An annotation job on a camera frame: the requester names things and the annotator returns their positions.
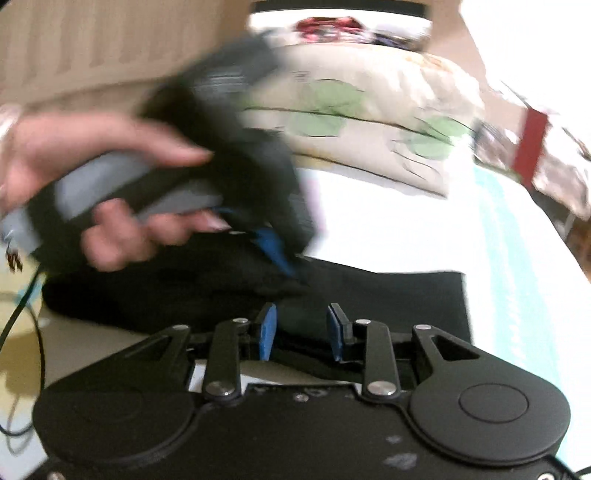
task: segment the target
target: pillow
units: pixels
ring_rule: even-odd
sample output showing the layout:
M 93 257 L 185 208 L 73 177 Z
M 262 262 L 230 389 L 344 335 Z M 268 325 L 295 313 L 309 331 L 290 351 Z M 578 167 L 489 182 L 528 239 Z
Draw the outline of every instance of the pillow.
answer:
M 446 159 L 482 109 L 477 81 L 428 54 L 354 43 L 278 47 L 287 68 L 245 99 L 248 125 L 296 154 L 446 196 Z

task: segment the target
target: red strap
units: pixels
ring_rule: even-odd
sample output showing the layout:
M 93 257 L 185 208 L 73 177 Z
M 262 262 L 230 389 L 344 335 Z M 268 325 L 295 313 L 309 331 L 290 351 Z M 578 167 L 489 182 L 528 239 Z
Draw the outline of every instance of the red strap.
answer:
M 521 141 L 517 147 L 513 170 L 521 176 L 522 185 L 529 189 L 535 168 L 542 154 L 548 115 L 533 108 L 527 109 Z

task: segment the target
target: finger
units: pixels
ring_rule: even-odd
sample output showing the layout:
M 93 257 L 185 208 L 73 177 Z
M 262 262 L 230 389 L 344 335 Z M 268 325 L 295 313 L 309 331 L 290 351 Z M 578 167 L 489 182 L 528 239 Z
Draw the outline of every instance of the finger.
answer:
M 132 217 L 133 212 L 121 199 L 108 200 L 95 207 L 94 219 L 107 236 L 123 251 L 126 260 L 143 262 L 155 254 L 147 232 Z
M 172 213 L 152 215 L 146 222 L 150 237 L 161 245 L 184 245 L 191 230 L 183 218 Z
M 96 225 L 85 230 L 80 241 L 88 262 L 97 270 L 113 272 L 125 266 L 123 251 L 110 239 L 104 226 Z
M 211 210 L 200 210 L 184 217 L 185 225 L 195 232 L 222 232 L 230 226 Z
M 158 122 L 137 122 L 139 144 L 143 152 L 158 165 L 168 167 L 194 166 L 207 162 L 212 153 L 190 144 L 176 130 Z
M 64 167 L 112 150 L 140 151 L 171 166 L 199 164 L 210 155 L 171 127 L 111 112 L 32 115 L 19 123 L 14 145 L 27 157 Z

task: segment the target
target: blue gripper pad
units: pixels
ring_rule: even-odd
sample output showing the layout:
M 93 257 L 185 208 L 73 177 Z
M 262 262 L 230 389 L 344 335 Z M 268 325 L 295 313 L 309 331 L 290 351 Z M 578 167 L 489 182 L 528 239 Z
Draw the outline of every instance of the blue gripper pad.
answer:
M 340 362 L 343 359 L 343 330 L 331 308 L 326 310 L 326 328 L 333 357 L 336 362 Z
M 259 359 L 268 362 L 271 357 L 273 341 L 277 332 L 277 307 L 273 304 L 267 311 L 261 324 L 261 338 L 259 340 Z

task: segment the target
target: fingernail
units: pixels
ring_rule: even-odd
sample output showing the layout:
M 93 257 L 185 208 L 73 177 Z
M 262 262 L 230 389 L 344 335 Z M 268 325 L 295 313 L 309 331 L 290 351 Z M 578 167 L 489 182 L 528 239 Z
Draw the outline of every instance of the fingernail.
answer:
M 228 230 L 230 226 L 214 213 L 208 212 L 206 215 L 207 226 L 216 231 Z
M 207 150 L 206 148 L 197 147 L 197 146 L 193 146 L 193 145 L 187 145 L 184 143 L 177 144 L 176 151 L 177 151 L 178 155 L 181 155 L 183 157 L 191 157 L 191 158 L 201 157 L 203 159 L 209 158 L 213 154 L 210 150 Z

